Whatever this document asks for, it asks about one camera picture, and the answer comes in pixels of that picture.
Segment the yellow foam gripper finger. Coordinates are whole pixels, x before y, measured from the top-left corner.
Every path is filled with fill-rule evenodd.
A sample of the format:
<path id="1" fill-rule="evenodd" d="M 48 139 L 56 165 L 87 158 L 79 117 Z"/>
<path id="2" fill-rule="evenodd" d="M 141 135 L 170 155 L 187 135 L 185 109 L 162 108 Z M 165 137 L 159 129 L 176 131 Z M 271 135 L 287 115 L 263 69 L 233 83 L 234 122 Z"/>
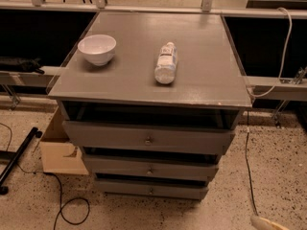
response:
<path id="1" fill-rule="evenodd" d="M 279 223 L 258 216 L 252 216 L 250 221 L 251 225 L 256 230 L 290 230 L 289 228 L 282 226 Z"/>

